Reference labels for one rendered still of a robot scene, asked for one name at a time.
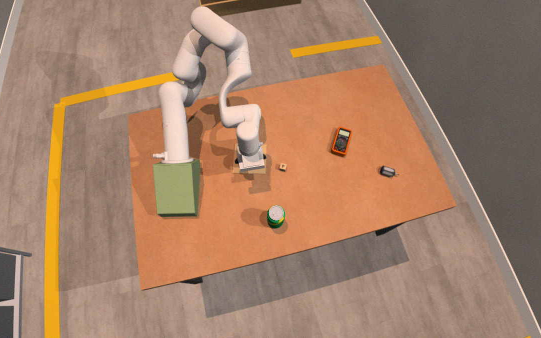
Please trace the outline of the tan square mat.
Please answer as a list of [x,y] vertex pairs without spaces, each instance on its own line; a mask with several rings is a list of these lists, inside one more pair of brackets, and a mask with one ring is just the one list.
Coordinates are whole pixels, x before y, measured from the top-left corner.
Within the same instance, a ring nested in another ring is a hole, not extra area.
[[[238,144],[235,143],[234,148],[234,159],[233,159],[233,174],[266,174],[267,171],[267,159],[264,159],[264,168],[258,168],[255,170],[249,170],[249,171],[240,171],[240,164],[235,164],[235,160],[237,159],[237,146]],[[264,155],[267,155],[267,144],[264,144],[261,146],[262,152]]]

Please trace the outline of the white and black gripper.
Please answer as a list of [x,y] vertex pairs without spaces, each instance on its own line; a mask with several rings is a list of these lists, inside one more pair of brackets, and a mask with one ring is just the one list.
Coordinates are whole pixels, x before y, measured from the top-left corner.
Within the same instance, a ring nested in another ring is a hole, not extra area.
[[[243,163],[243,155],[240,152],[239,146],[237,146],[236,154],[237,154],[237,158],[235,160],[235,164]],[[260,160],[267,159],[267,156],[263,153],[262,146],[260,146],[260,148],[258,150],[258,156],[259,156]]]

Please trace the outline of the orange digital multimeter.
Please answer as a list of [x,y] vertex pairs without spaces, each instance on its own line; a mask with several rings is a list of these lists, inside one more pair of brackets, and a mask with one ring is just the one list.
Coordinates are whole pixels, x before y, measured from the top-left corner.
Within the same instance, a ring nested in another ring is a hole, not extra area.
[[352,131],[343,127],[338,127],[331,147],[331,153],[340,157],[344,157],[347,153],[350,143]]

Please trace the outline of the green drink can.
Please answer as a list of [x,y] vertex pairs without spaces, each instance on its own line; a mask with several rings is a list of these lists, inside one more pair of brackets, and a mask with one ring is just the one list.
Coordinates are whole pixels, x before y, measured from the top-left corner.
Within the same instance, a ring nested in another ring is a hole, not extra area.
[[271,228],[277,229],[283,225],[285,210],[279,205],[271,206],[267,211],[267,222]]

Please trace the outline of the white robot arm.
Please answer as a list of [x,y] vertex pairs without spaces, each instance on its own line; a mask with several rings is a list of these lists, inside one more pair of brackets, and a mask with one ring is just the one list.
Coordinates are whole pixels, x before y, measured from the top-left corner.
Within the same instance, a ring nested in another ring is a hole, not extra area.
[[[265,168],[259,159],[261,108],[257,104],[227,107],[228,93],[252,76],[249,43],[246,36],[208,7],[197,7],[190,16],[193,28],[183,39],[175,58],[172,73],[182,82],[162,84],[158,97],[162,112],[164,152],[153,154],[162,164],[192,162],[189,157],[189,131],[187,107],[198,98],[207,69],[201,62],[205,48],[211,43],[225,53],[227,79],[220,89],[218,105],[220,120],[225,128],[236,128],[236,137],[242,160],[241,172]],[[199,64],[198,64],[199,63]]]

